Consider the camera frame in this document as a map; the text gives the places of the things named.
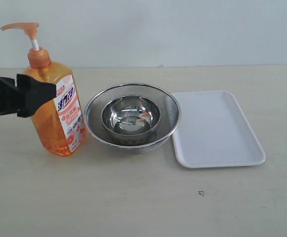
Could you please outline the orange pump soap bottle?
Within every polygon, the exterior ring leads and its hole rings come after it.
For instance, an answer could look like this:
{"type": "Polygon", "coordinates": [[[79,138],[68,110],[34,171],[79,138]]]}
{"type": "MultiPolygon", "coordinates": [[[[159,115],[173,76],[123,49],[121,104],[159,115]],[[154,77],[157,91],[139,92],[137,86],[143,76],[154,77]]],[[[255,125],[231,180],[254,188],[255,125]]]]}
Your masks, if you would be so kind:
{"type": "Polygon", "coordinates": [[[52,61],[46,49],[37,42],[36,22],[12,23],[1,30],[20,29],[30,38],[29,67],[24,74],[38,81],[56,85],[56,97],[38,108],[31,117],[44,148],[56,155],[72,155],[86,137],[82,108],[71,68],[52,61]]]}

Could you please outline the white plastic tray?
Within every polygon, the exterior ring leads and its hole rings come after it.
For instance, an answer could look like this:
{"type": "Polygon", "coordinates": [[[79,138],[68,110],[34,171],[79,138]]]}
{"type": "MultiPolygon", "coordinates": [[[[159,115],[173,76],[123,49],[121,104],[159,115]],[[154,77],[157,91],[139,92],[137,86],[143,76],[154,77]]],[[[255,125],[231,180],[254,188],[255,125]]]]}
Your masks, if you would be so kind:
{"type": "Polygon", "coordinates": [[[228,91],[174,93],[181,120],[173,133],[185,168],[256,166],[266,154],[235,96],[228,91]]]}

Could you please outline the stainless steel mesh colander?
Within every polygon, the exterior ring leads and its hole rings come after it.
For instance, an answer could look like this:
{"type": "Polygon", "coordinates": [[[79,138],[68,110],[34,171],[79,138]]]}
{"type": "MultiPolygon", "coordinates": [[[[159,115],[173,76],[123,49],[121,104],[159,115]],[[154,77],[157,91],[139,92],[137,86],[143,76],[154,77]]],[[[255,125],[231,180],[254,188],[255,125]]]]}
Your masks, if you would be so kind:
{"type": "Polygon", "coordinates": [[[180,124],[181,108],[166,90],[144,83],[122,83],[96,94],[84,109],[89,134],[126,154],[161,147],[180,124]]]}

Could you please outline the small stainless steel bowl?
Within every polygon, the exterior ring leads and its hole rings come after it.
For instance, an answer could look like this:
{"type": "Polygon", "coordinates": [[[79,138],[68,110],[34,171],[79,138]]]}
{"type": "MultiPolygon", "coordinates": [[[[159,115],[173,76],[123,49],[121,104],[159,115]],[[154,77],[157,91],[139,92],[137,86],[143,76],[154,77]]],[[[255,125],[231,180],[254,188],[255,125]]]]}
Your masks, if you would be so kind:
{"type": "Polygon", "coordinates": [[[103,127],[113,134],[135,136],[158,127],[161,112],[158,105],[145,96],[126,95],[110,101],[102,110],[103,127]]]}

